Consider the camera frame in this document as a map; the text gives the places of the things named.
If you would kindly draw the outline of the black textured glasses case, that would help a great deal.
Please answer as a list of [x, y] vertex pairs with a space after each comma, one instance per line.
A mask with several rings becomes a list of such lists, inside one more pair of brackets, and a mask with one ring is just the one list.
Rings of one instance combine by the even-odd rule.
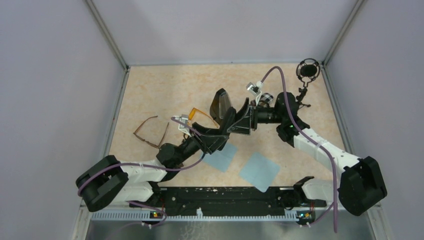
[[233, 125], [236, 117], [236, 110], [233, 107], [229, 107], [224, 114], [224, 118], [221, 120], [220, 123], [220, 133], [222, 135], [228, 136], [229, 132], [228, 129]]

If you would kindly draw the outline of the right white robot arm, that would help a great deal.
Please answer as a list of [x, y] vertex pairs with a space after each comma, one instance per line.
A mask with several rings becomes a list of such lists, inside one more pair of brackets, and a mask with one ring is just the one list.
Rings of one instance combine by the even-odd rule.
[[295, 149], [313, 157], [332, 172], [330, 181], [309, 178], [293, 192], [299, 206], [312, 200], [337, 200], [350, 214], [360, 216], [382, 199], [388, 191], [376, 159], [361, 158], [340, 149], [316, 133], [298, 117], [299, 103], [290, 92], [281, 92], [273, 107], [252, 106], [245, 101], [233, 110], [226, 122], [227, 133], [249, 135], [259, 124], [276, 124], [278, 137]]

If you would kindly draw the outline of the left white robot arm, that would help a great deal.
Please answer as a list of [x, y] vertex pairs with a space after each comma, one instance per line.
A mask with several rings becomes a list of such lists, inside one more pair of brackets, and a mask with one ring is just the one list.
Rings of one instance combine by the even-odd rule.
[[149, 207], [160, 202], [157, 184], [173, 179], [179, 172], [198, 165], [206, 155], [224, 148], [232, 122], [223, 121], [218, 128], [188, 124], [173, 116], [186, 134], [180, 145], [165, 143], [153, 160], [119, 161], [107, 155], [77, 178], [77, 194], [90, 212], [97, 212], [112, 203], [138, 201]]

